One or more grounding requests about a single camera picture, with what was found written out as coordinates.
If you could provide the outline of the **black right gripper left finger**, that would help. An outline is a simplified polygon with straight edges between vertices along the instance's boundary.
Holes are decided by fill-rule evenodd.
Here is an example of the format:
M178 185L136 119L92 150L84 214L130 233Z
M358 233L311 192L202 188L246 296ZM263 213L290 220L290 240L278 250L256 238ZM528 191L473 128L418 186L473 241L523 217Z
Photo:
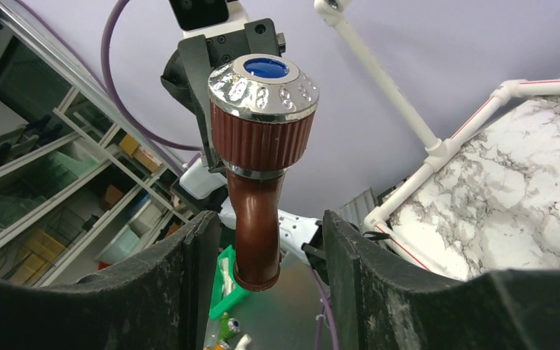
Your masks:
M0 280L0 349L202 349L220 234L204 211L75 284Z

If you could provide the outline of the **brown water faucet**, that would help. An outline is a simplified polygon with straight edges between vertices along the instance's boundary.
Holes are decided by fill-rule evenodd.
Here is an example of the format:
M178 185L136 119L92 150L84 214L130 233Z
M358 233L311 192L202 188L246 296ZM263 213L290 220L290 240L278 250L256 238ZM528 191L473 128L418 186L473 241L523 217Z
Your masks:
M208 92L211 140L236 213L234 278L264 291L280 275L279 198L306 151L319 89L292 61L252 53L214 70Z

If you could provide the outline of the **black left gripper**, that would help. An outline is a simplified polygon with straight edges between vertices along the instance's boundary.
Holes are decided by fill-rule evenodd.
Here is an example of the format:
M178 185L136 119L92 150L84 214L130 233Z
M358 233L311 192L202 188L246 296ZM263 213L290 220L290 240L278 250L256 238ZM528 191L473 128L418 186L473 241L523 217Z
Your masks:
M195 115L203 144L203 164L211 173L224 171L224 165L211 140L210 102L207 82L213 70L242 55L264 53L281 56L286 39L270 18L229 20L186 32L168 59L162 86L173 99Z

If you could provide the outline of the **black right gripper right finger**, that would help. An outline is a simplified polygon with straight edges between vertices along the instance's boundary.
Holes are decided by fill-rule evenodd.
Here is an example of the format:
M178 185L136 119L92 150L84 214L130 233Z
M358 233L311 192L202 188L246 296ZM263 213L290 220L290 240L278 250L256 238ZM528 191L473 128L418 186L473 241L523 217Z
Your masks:
M560 271L491 271L457 281L322 220L341 349L560 349Z

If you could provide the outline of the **white PVC pipe frame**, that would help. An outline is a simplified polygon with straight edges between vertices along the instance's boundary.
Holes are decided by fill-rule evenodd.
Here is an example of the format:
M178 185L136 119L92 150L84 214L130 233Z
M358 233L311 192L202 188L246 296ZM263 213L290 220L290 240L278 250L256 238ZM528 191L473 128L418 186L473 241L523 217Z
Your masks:
M507 268L560 269L560 78L541 67L501 82L438 138L346 19L347 1L316 1L424 143L427 157L365 217L387 246L426 271L468 280Z

